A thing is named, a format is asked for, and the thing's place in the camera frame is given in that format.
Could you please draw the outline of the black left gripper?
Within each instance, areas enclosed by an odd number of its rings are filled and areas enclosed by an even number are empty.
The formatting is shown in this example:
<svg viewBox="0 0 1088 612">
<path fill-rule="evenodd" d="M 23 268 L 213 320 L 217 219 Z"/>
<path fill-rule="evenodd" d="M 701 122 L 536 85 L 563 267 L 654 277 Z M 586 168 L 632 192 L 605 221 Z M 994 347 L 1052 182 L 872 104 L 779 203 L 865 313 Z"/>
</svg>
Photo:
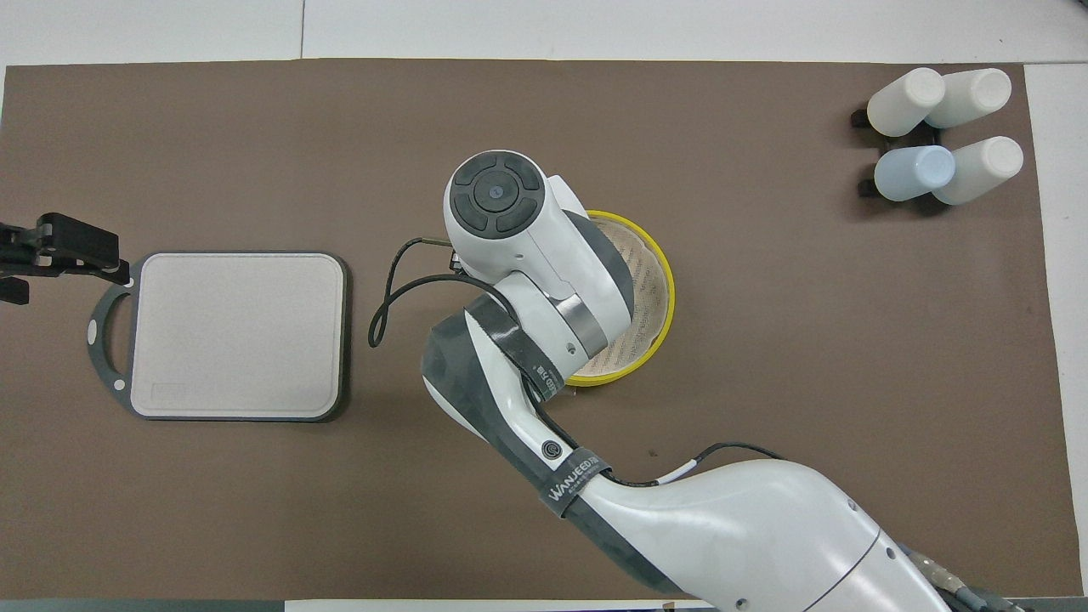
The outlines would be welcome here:
<svg viewBox="0 0 1088 612">
<path fill-rule="evenodd" d="M 42 215 L 35 227 L 1 225 L 1 299 L 30 302 L 27 276 L 97 276 L 120 286 L 131 281 L 119 236 L 66 215 Z"/>
</svg>

